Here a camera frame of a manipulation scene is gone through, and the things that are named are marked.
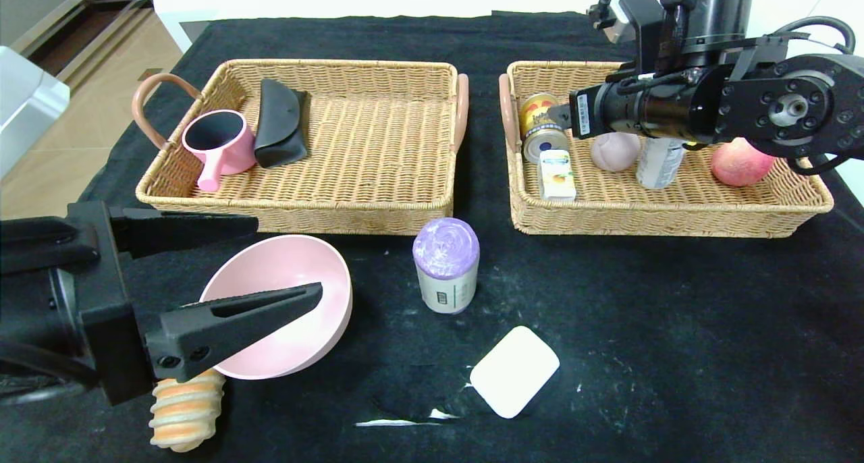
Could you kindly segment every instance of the table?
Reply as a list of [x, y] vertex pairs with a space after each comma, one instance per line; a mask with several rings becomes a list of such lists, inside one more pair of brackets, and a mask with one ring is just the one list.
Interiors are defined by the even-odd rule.
[[[216, 436], [187, 460], [856, 461], [864, 458], [862, 212], [836, 198], [787, 239], [526, 236], [512, 228], [497, 76], [518, 59], [620, 60], [584, 17], [236, 20], [212, 24], [175, 72], [201, 87], [235, 57], [445, 61], [471, 78], [456, 216], [481, 242], [479, 288], [461, 315], [419, 299], [411, 238], [323, 236], [348, 261], [354, 314], [340, 343], [289, 377], [226, 384]], [[161, 87], [148, 116], [164, 134], [189, 106]], [[139, 207], [155, 154], [134, 126], [84, 198]], [[143, 330], [197, 299], [216, 269], [265, 238], [124, 263]], [[466, 389], [469, 365], [516, 325], [561, 368], [518, 418]], [[157, 461], [148, 396], [109, 407], [98, 391], [0, 408], [13, 461]], [[357, 427], [423, 420], [441, 425]]]

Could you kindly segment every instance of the wicker basket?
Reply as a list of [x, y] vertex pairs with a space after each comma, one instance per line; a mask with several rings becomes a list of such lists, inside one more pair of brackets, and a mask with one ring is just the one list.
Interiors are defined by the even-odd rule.
[[834, 206], [819, 177], [799, 176], [783, 161], [776, 161], [758, 184], [725, 186], [710, 172], [712, 147], [687, 153], [674, 183], [648, 190], [636, 181], [633, 168], [609, 173], [596, 167], [588, 140], [570, 141], [577, 201], [543, 200], [536, 165], [522, 159], [516, 106], [538, 92], [567, 101], [571, 90], [599, 84], [617, 68], [617, 63], [516, 62], [501, 76], [510, 216], [516, 229], [527, 234], [781, 238]]
[[[214, 109], [238, 110], [257, 124], [263, 78], [309, 93], [308, 158], [256, 165], [223, 176], [218, 192], [203, 192], [196, 185], [203, 165], [182, 146], [183, 129]], [[142, 112], [163, 81], [195, 98], [167, 141]], [[453, 212], [467, 94], [467, 76], [446, 63], [231, 60], [200, 93], [177, 76], [151, 76], [136, 91], [133, 116], [161, 151], [136, 196], [159, 210], [255, 216], [262, 232], [416, 235]]]

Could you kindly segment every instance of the red apple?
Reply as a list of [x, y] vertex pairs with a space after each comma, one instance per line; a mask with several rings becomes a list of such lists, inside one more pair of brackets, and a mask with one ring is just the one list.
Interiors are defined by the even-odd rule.
[[743, 137], [719, 147], [711, 158], [711, 173], [729, 186], [749, 186], [762, 180], [774, 165], [774, 157], [760, 153]]

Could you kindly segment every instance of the basket handle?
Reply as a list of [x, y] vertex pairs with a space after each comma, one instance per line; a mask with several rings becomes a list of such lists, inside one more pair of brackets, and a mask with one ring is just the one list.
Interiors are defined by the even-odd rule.
[[138, 85], [138, 90], [135, 90], [135, 94], [132, 96], [132, 118], [135, 119], [135, 124], [138, 124], [144, 135], [159, 149], [164, 149], [167, 141], [163, 135], [154, 129], [151, 122], [144, 117], [144, 101], [147, 100], [153, 89], [162, 82], [175, 82], [175, 84], [180, 85], [189, 94], [189, 97], [194, 99], [200, 97], [200, 92], [197, 88], [192, 87], [189, 82], [171, 73], [157, 73], [154, 76], [149, 76], [149, 78]]
[[462, 141], [465, 139], [465, 131], [468, 127], [468, 76], [459, 73], [456, 78], [456, 131], [453, 136], [453, 146], [450, 149], [454, 153], [459, 152]]
[[504, 125], [504, 136], [507, 140], [507, 146], [510, 151], [518, 153], [519, 141], [519, 125], [516, 123], [515, 114], [513, 113], [513, 97], [510, 96], [510, 79], [507, 73], [502, 74], [497, 78], [497, 93], [501, 101], [501, 122]]

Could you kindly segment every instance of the wooden floor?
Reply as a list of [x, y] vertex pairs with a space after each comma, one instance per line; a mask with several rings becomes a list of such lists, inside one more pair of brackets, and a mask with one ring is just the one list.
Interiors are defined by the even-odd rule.
[[56, 215], [102, 168], [108, 152], [132, 121], [130, 100], [146, 70], [170, 70], [181, 52], [152, 9], [113, 48], [95, 72], [77, 85], [63, 115], [18, 161], [0, 184], [3, 219]]

